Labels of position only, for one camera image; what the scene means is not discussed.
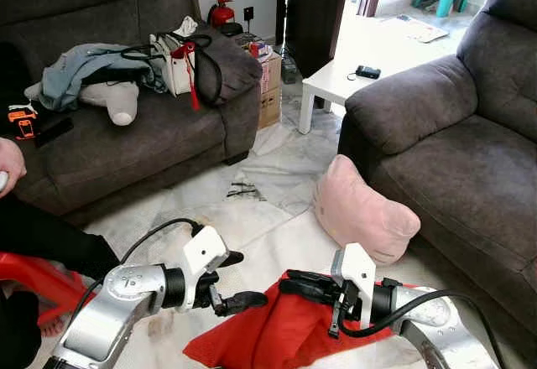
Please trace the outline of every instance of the pink pillow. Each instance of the pink pillow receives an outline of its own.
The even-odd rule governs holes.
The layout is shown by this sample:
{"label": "pink pillow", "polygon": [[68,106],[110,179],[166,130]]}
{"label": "pink pillow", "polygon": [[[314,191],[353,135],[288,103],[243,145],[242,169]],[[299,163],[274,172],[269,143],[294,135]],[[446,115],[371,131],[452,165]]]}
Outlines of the pink pillow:
{"label": "pink pillow", "polygon": [[315,215],[340,245],[358,242],[377,265],[399,260],[420,229],[420,218],[406,205],[369,187],[354,163],[337,155],[314,195]]}

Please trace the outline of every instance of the red cloth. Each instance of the red cloth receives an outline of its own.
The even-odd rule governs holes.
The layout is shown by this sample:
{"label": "red cloth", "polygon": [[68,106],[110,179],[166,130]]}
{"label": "red cloth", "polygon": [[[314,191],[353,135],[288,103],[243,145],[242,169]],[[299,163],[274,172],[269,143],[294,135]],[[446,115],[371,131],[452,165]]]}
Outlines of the red cloth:
{"label": "red cloth", "polygon": [[[387,328],[365,338],[340,333],[335,340],[328,336],[330,306],[298,295],[281,294],[278,283],[265,295],[265,306],[232,317],[192,340],[183,352],[208,367],[291,369],[393,334]],[[347,327],[356,330],[358,325],[347,322]]]}

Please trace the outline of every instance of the sofa armrest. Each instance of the sofa armrest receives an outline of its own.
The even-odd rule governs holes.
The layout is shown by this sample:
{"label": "sofa armrest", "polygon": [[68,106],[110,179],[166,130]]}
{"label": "sofa armrest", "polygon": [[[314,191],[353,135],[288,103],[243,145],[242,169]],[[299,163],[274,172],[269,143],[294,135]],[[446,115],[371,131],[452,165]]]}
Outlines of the sofa armrest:
{"label": "sofa armrest", "polygon": [[477,91],[467,68],[451,55],[377,81],[345,107],[372,145],[393,154],[472,115]]}
{"label": "sofa armrest", "polygon": [[[223,105],[259,83],[263,74],[261,64],[232,39],[206,23],[199,23],[195,34],[207,34],[212,38],[211,45],[204,51],[218,64],[222,72],[222,86],[216,105]],[[202,86],[203,93],[216,93],[214,67],[203,58],[196,58],[196,63],[198,86]]]}

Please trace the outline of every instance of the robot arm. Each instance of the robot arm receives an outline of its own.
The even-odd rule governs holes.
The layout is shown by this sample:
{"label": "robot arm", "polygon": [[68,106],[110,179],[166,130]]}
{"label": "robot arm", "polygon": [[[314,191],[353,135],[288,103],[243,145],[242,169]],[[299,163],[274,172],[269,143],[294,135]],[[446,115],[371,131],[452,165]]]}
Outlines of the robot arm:
{"label": "robot arm", "polygon": [[102,290],[75,317],[44,369],[112,369],[133,326],[162,308],[186,312],[212,304],[217,315],[262,306],[266,297],[243,292],[222,299],[214,283],[216,268],[242,261],[210,226],[183,248],[178,268],[122,265],[104,279]]}
{"label": "robot arm", "polygon": [[[456,306],[447,298],[433,299],[431,288],[408,288],[385,278],[374,283],[375,265],[359,243],[336,252],[331,277],[289,270],[279,289],[333,307],[329,336],[360,337],[383,325],[409,340],[430,369],[498,369],[487,350],[464,326]],[[416,304],[419,299],[429,299]],[[344,319],[360,320],[361,330],[349,330]],[[369,327],[372,321],[375,326]]]}

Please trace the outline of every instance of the fire extinguisher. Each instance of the fire extinguisher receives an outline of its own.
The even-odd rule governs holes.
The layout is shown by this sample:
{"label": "fire extinguisher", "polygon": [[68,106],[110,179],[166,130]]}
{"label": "fire extinguisher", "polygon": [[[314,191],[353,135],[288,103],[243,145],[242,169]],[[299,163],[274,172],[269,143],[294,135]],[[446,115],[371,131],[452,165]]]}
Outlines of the fire extinguisher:
{"label": "fire extinguisher", "polygon": [[232,0],[218,0],[218,4],[215,4],[209,10],[207,22],[213,27],[217,28],[224,23],[234,23],[235,13],[233,10],[226,6],[226,3],[232,2]]}

